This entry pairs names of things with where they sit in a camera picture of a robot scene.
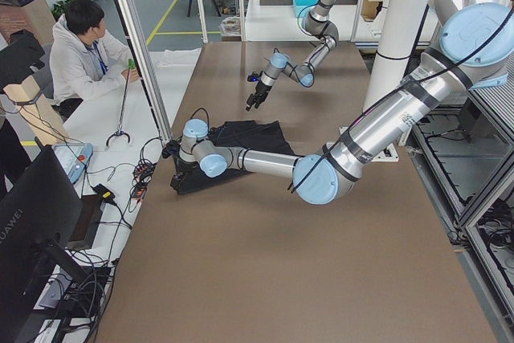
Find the white hoodie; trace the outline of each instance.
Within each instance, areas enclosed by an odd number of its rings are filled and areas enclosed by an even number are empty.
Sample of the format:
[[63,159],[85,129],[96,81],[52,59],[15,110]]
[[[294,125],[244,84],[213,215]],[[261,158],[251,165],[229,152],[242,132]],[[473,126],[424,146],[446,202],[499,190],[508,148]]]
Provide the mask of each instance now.
[[[62,15],[53,29],[54,43],[50,53],[50,69],[57,104],[69,98],[93,100],[125,84],[120,68],[104,75],[94,51],[88,50],[79,37],[68,30]],[[130,50],[108,31],[98,39],[98,51],[104,63],[108,59],[129,65]]]

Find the light blue joint cap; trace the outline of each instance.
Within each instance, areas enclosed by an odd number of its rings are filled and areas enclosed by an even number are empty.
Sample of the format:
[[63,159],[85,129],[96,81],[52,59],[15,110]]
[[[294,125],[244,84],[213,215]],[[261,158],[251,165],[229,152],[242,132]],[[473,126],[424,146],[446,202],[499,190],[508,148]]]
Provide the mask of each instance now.
[[305,86],[306,88],[310,88],[312,86],[312,84],[314,83],[314,76],[312,74],[307,74],[300,80],[300,83],[302,86]]
[[[320,157],[317,154],[310,154],[296,163],[292,174],[294,186],[300,184]],[[296,193],[310,204],[322,205],[336,197],[338,187],[337,173],[330,162],[324,159],[296,189]]]
[[270,62],[273,66],[279,69],[283,69],[288,64],[289,57],[284,54],[280,54],[279,52],[275,52],[270,59]]
[[197,118],[188,120],[182,134],[189,138],[203,138],[209,132],[209,126],[203,121]]
[[481,80],[473,85],[470,90],[476,90],[477,88],[496,88],[498,86],[503,86],[507,83],[507,75],[503,74],[502,76],[497,76],[496,78],[491,78],[489,80]]
[[220,154],[209,154],[200,161],[200,169],[207,177],[217,177],[226,170],[226,159]]
[[[480,3],[468,6],[453,14],[441,31],[439,42],[453,62],[470,55],[494,34],[509,12],[497,3]],[[472,67],[488,66],[507,58],[514,51],[514,22],[512,18],[500,33],[480,52],[464,64]]]

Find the brown table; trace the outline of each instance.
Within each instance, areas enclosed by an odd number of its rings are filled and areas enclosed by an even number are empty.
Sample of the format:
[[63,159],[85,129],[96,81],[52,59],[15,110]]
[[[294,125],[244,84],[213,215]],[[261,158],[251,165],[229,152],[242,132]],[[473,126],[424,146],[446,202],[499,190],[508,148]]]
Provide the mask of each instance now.
[[[173,132],[198,107],[210,123],[279,120],[314,153],[361,110],[369,74],[341,43],[307,90],[281,77],[245,112],[273,47],[302,61],[307,43],[204,46]],[[253,174],[191,195],[161,160],[128,240],[100,342],[469,343],[494,338],[410,159],[373,163],[346,197],[313,206],[289,181]]]

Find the teal box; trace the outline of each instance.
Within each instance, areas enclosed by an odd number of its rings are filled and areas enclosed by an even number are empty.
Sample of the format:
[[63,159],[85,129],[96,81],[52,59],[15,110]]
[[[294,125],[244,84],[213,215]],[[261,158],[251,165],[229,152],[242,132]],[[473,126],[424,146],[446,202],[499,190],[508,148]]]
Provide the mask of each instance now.
[[303,18],[318,0],[292,0],[292,8],[297,18]]

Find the hand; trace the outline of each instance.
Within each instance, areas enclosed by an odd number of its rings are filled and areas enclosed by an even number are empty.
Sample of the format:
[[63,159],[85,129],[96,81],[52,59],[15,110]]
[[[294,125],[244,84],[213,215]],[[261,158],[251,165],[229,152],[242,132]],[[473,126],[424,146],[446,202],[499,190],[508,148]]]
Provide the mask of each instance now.
[[129,70],[128,68],[126,70],[123,70],[121,72],[121,75],[127,79],[127,76],[128,76],[128,81],[129,83],[131,84],[132,82],[136,82],[137,80],[139,80],[139,74],[137,73],[137,70],[135,68],[133,68],[132,70]]

